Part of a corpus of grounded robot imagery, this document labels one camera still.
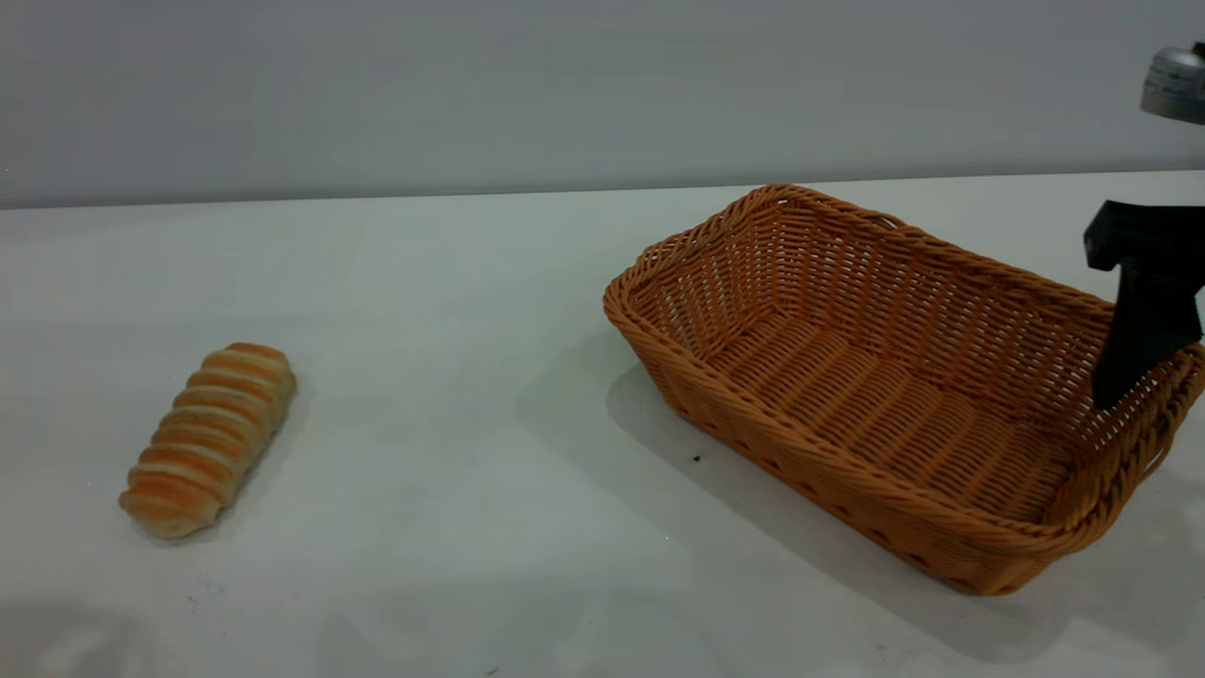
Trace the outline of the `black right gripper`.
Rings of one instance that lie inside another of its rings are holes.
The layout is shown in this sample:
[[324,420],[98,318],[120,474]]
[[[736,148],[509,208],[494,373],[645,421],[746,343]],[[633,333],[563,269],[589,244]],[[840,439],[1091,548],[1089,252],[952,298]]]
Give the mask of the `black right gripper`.
[[1094,407],[1109,409],[1150,369],[1203,340],[1204,207],[1104,202],[1084,229],[1084,257],[1101,271],[1128,266],[1091,382]]

